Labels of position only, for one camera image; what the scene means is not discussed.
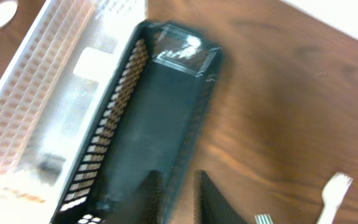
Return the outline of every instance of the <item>fork handle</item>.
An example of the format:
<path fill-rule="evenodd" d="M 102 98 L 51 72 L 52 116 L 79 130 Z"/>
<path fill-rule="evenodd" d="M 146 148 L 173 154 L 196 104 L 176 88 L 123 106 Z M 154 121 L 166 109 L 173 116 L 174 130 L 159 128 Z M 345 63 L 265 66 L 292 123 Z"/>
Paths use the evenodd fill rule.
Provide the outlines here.
<path fill-rule="evenodd" d="M 317 224 L 332 224 L 337 212 L 336 207 L 324 206 Z"/>

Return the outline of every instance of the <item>white plastic basket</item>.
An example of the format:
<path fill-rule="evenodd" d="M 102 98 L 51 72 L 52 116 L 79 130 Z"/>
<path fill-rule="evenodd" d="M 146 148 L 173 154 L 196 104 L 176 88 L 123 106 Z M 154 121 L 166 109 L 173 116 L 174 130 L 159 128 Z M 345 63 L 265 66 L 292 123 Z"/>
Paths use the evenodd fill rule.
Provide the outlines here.
<path fill-rule="evenodd" d="M 0 80 L 0 200 L 42 204 L 43 217 L 52 214 L 127 40 L 145 17 L 145 0 L 45 2 Z M 34 171 L 44 155 L 63 158 L 53 183 Z"/>

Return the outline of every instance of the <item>black basket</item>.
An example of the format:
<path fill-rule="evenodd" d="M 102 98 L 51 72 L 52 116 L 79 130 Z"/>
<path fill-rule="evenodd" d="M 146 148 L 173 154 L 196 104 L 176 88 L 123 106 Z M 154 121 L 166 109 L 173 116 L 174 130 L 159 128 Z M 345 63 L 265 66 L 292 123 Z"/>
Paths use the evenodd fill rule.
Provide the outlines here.
<path fill-rule="evenodd" d="M 222 61 L 222 49 L 175 22 L 135 29 L 63 191 L 52 224 L 102 223 L 151 170 L 168 223 Z"/>

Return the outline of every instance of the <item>white plastic fork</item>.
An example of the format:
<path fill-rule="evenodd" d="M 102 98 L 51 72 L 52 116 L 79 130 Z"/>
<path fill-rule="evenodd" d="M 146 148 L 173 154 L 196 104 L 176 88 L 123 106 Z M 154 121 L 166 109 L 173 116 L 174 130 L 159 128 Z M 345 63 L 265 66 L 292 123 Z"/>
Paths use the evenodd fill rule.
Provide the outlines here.
<path fill-rule="evenodd" d="M 273 224 L 269 214 L 259 214 L 255 216 L 256 224 Z"/>
<path fill-rule="evenodd" d="M 353 181 L 352 177 L 338 172 L 326 184 L 323 189 L 324 208 L 317 224 L 332 224 L 335 214 L 341 206 L 343 198 Z"/>

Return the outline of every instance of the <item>plastic tray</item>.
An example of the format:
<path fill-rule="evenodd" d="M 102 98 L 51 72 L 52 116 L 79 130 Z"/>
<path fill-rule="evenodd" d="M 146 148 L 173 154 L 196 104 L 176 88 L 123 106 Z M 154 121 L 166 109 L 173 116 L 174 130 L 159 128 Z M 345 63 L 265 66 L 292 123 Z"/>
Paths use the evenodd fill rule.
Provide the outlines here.
<path fill-rule="evenodd" d="M 102 223 L 152 170 L 162 174 L 161 220 L 193 157 L 218 77 L 221 48 L 175 22 L 132 34 L 52 218 Z"/>

